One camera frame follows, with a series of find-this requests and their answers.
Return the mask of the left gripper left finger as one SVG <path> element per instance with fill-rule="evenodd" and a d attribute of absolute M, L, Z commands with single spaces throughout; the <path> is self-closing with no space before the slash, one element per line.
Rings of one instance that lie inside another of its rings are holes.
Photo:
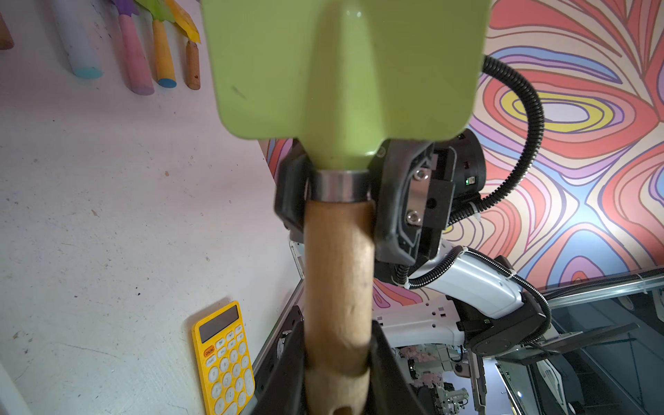
<path fill-rule="evenodd" d="M 283 314 L 259 354 L 256 391 L 245 414 L 305 414 L 304 318 L 294 305 Z"/>

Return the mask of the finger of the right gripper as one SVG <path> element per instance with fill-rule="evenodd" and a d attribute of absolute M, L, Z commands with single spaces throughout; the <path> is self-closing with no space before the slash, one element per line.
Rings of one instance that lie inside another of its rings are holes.
<path fill-rule="evenodd" d="M 290 232 L 292 241 L 304 240 L 304 211 L 308 196 L 311 161 L 302 144 L 294 139 L 277 170 L 274 212 Z"/>

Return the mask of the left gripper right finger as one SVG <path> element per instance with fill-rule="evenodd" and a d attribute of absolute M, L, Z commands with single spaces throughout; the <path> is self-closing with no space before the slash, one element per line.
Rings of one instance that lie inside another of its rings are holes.
<path fill-rule="evenodd" d="M 413 389 L 401 373 L 378 321 L 372 322 L 369 354 L 369 413 L 378 415 L 426 414 Z"/>

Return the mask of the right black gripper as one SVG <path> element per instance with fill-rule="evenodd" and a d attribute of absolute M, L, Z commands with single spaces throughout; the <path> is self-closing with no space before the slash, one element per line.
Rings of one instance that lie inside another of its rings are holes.
<path fill-rule="evenodd" d="M 370 172 L 375 278 L 384 283 L 441 261 L 452 212 L 477 199 L 486 183 L 482 146 L 471 130 L 444 142 L 387 140 Z"/>

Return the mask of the purple shovel pink handle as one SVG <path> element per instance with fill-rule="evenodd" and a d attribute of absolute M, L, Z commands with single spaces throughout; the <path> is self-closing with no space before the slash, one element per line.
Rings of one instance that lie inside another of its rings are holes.
<path fill-rule="evenodd" d="M 152 95 L 154 86 L 150 68 L 132 18 L 133 15 L 138 15 L 138 9 L 133 1 L 112 0 L 112 4 L 119 13 L 119 27 L 125 53 L 124 61 L 131 91 L 142 96 Z"/>

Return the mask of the yellow shovel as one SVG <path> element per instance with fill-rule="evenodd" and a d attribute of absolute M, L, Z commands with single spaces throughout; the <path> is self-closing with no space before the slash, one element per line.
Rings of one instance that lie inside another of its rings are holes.
<path fill-rule="evenodd" d="M 186 77 L 185 82 L 192 90 L 201 89 L 201 70 L 198 44 L 201 42 L 200 33 L 186 10 L 176 0 L 167 0 L 176 25 L 187 36 L 186 44 Z"/>

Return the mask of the blue shovel pink handle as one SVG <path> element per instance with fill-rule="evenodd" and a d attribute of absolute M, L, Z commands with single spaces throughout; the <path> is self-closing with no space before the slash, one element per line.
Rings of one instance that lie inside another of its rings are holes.
<path fill-rule="evenodd" d="M 103 76 L 99 59 L 88 39 L 74 1 L 51 1 L 55 24 L 75 76 L 94 80 Z"/>

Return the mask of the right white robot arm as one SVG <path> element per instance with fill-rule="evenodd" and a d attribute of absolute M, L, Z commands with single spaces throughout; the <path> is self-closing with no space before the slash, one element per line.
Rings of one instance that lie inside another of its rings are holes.
<path fill-rule="evenodd" d="M 477 356 L 498 356 L 527 345 L 547 358 L 624 333 L 624 327 L 610 326 L 553 345 L 542 343 L 552 322 L 550 297 L 521 278 L 506 259 L 443 239 L 448 226 L 503 201 L 527 174 L 543 140 L 544 109 L 532 85 L 493 57 L 485 58 L 482 72 L 514 92 L 527 116 L 522 154 L 495 191 L 480 194 L 486 164 L 472 131 L 447 143 L 389 140 L 367 170 L 332 174 L 314 171 L 302 145 L 295 143 L 278 168 L 278 217 L 299 242 L 309 198 L 339 191 L 342 199 L 366 195 L 376 203 L 376 278 L 392 287 L 439 292 L 406 311 L 375 313 L 393 348 L 442 343 Z"/>

